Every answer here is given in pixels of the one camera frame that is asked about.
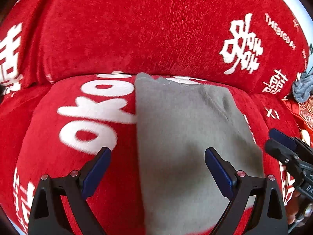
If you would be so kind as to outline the person right hand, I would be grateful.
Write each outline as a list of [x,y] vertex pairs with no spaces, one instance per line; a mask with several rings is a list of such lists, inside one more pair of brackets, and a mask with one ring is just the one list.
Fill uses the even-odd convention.
[[299,212],[299,197],[300,193],[295,190],[292,194],[292,198],[285,206],[288,225],[292,224],[295,221],[296,214]]

